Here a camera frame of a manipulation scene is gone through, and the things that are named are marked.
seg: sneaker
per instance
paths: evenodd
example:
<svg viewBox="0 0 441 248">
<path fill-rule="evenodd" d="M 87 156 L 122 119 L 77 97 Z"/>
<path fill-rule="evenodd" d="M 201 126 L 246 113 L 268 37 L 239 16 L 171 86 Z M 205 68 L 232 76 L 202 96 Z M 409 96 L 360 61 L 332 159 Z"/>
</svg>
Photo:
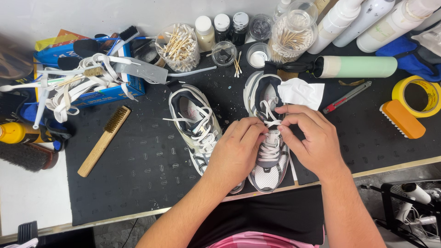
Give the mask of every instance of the sneaker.
<svg viewBox="0 0 441 248">
<path fill-rule="evenodd" d="M 248 78 L 243 90 L 249 116 L 258 117 L 269 129 L 259 147 L 256 165 L 248 175 L 251 184 L 262 193 L 271 193 L 280 185 L 290 159 L 289 148 L 277 129 L 283 116 L 274 112 L 276 107 L 283 105 L 277 91 L 281 82 L 277 75 L 258 71 Z"/>
<path fill-rule="evenodd" d="M 202 176 L 207 169 L 211 153 L 222 136 L 222 130 L 207 97 L 195 86 L 181 85 L 178 80 L 167 84 L 172 93 L 168 99 L 170 112 L 176 128 L 187 143 L 191 161 Z M 245 180 L 231 190 L 242 190 Z"/>
</svg>

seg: masking tape roll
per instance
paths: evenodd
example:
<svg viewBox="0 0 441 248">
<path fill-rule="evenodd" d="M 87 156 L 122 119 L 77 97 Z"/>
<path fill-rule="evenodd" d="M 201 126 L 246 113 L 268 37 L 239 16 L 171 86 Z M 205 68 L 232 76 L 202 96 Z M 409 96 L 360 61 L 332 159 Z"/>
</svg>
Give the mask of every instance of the masking tape roll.
<svg viewBox="0 0 441 248">
<path fill-rule="evenodd" d="M 404 98 L 404 90 L 406 87 L 415 83 L 421 86 L 427 93 L 428 102 L 427 106 L 422 111 L 416 111 L 412 109 Z M 441 109 L 440 101 L 441 87 L 438 83 L 431 83 L 419 76 L 411 76 L 400 80 L 392 90 L 392 100 L 398 100 L 403 104 L 403 106 L 413 115 L 415 118 L 423 118 L 432 116 Z"/>
</svg>

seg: box cutter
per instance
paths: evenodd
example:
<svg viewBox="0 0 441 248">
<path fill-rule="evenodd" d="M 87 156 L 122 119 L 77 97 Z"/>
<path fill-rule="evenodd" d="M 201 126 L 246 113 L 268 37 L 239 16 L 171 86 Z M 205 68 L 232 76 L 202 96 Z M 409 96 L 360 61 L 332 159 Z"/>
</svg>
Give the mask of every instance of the box cutter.
<svg viewBox="0 0 441 248">
<path fill-rule="evenodd" d="M 367 81 L 366 83 L 363 83 L 359 85 L 357 88 L 349 91 L 346 95 L 344 95 L 342 98 L 338 99 L 337 101 L 333 102 L 329 106 L 323 109 L 323 113 L 327 114 L 336 108 L 340 107 L 342 104 L 347 102 L 349 99 L 353 98 L 354 96 L 358 95 L 360 92 L 365 90 L 367 87 L 372 85 L 372 81 Z"/>
</svg>

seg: person's left hand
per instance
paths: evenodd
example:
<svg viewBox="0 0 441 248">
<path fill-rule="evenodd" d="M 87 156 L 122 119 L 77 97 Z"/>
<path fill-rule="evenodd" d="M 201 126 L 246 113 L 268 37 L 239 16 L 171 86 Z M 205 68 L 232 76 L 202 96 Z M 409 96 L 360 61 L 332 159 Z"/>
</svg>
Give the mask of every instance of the person's left hand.
<svg viewBox="0 0 441 248">
<path fill-rule="evenodd" d="M 225 195 L 242 182 L 256 163 L 268 128 L 257 117 L 234 121 L 217 142 L 202 178 Z"/>
</svg>

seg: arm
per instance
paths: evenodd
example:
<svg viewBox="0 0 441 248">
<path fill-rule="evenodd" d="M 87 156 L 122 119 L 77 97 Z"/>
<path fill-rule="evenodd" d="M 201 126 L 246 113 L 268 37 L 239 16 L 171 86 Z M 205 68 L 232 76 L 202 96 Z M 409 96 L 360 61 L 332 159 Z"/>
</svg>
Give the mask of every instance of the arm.
<svg viewBox="0 0 441 248">
<path fill-rule="evenodd" d="M 302 165 L 320 179 L 330 247 L 385 248 L 341 157 L 334 125 L 322 113 L 302 105 L 285 105 L 276 112 L 289 113 L 278 129 Z M 299 125 L 304 140 L 293 135 L 291 124 Z"/>
<path fill-rule="evenodd" d="M 199 182 L 142 236 L 136 248 L 185 248 L 211 211 L 253 169 L 262 133 L 256 117 L 233 122 L 217 142 Z"/>
</svg>

